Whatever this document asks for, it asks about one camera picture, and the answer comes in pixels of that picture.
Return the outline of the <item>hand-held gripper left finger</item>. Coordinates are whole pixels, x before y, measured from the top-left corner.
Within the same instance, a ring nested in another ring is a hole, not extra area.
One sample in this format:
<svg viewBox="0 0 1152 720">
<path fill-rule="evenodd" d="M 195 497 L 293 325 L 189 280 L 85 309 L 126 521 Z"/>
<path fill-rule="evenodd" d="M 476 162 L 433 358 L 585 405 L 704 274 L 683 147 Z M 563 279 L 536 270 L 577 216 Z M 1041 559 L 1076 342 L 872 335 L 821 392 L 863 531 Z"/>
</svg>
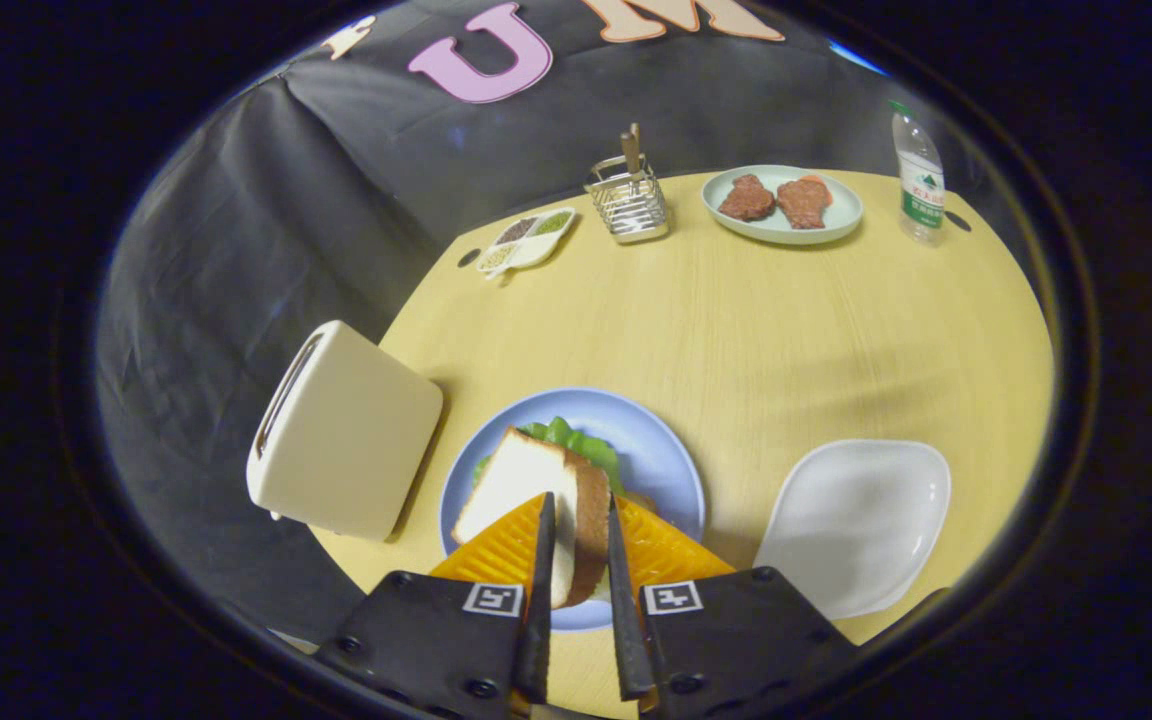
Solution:
<svg viewBox="0 0 1152 720">
<path fill-rule="evenodd" d="M 526 715 L 547 702 L 556 535 L 556 497 L 532 497 L 435 569 L 385 575 L 314 660 L 414 717 Z"/>
</svg>

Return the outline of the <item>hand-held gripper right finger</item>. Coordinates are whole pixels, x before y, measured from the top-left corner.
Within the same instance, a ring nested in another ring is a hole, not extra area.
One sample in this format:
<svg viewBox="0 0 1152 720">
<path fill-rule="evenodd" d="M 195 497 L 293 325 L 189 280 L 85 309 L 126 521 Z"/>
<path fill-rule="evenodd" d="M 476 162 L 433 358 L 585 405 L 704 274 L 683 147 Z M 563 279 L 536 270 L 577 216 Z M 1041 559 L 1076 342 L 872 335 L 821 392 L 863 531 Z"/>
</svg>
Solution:
<svg viewBox="0 0 1152 720">
<path fill-rule="evenodd" d="M 803 717 L 858 659 L 771 566 L 733 569 L 627 498 L 608 516 L 620 694 L 643 719 Z"/>
</svg>

